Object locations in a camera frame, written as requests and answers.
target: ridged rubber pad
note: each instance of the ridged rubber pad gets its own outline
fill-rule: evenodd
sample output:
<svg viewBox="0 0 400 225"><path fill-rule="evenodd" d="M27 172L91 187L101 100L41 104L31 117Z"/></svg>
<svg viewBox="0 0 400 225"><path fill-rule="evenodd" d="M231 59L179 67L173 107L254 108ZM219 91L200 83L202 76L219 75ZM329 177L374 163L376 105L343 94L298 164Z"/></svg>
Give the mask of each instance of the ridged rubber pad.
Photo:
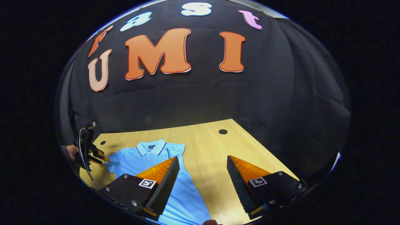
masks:
<svg viewBox="0 0 400 225"><path fill-rule="evenodd" d="M172 188L174 187L178 172L179 161L178 158L175 157L160 185L157 187L156 191L146 204L146 208L156 214L162 214L167 204L168 198L170 197Z"/></svg>
<svg viewBox="0 0 400 225"><path fill-rule="evenodd" d="M230 156L228 156L226 168L244 211L250 213L260 207L262 205L261 202L255 198Z"/></svg>

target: wooden table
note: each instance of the wooden table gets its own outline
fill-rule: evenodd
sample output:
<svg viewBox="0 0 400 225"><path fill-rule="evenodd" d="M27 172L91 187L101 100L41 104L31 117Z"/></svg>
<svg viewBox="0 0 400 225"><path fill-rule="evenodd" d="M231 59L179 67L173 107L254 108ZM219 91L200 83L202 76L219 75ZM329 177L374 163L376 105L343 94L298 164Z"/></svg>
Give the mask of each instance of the wooden table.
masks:
<svg viewBox="0 0 400 225"><path fill-rule="evenodd" d="M225 129L227 134L218 131ZM284 171L299 180L283 163L247 133L233 119L174 127L167 129L100 134L93 142L106 155L136 147L139 142L164 139L168 143L186 144L183 154L184 165L192 176L211 218L224 225L241 225L252 220L244 212L226 169L228 155L235 156L271 173ZM99 188L115 179L105 163L92 163L91 175ZM95 187L84 169L81 179Z"/></svg>

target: letter m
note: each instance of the letter m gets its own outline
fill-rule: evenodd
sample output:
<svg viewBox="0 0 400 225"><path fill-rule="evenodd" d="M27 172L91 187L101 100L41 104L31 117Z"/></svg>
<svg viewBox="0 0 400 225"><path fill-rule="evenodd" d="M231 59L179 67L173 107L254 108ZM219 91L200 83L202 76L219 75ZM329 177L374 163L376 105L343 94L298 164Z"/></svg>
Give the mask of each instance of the letter m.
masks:
<svg viewBox="0 0 400 225"><path fill-rule="evenodd" d="M180 73L190 70L190 64L186 61L186 36L190 30L176 28L165 32L160 41L154 46L146 35L133 37L125 42L128 46L128 72L127 80L141 78L144 70L139 68L139 59L150 74L154 74L164 55L164 65L161 72Z"/></svg>

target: polo shirt collar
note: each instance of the polo shirt collar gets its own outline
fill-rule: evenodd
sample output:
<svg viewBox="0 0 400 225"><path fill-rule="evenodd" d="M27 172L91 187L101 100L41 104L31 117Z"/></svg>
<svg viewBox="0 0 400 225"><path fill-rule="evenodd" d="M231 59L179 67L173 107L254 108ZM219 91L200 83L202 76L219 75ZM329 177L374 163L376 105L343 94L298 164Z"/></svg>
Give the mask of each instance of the polo shirt collar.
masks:
<svg viewBox="0 0 400 225"><path fill-rule="evenodd" d="M144 156L146 153L152 153L154 155L159 155L160 152L163 150L166 141L160 139L158 141L150 141L150 142L139 142L136 146L137 150L139 151L141 156ZM155 145L153 149L149 149L149 146Z"/></svg>

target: cable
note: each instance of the cable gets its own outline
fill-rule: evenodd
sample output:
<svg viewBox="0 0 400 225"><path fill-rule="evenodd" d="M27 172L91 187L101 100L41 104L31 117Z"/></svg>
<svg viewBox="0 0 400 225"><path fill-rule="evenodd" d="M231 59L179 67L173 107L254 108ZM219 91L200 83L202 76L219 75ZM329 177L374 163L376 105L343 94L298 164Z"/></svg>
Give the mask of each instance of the cable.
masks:
<svg viewBox="0 0 400 225"><path fill-rule="evenodd" d="M82 162L83 162L83 164L84 164L84 166L85 166L86 172L88 173L90 179L92 180L93 184L97 187L97 189L100 190L100 188L99 188L99 187L97 186L97 184L94 182L92 175L90 174L90 171L89 171L89 169L88 169L89 165L86 163L86 160L87 160L87 157L86 157L86 142L85 142L85 149L84 149L84 152L85 152L85 160L83 159L82 148L81 148L81 145L80 145L80 138L81 138L81 131L82 131L82 129L84 129L84 127L82 127L82 128L79 130L79 134L78 134L78 148L79 148L79 152L80 152L79 155L80 155L80 157L81 157L81 159L82 159Z"/></svg>

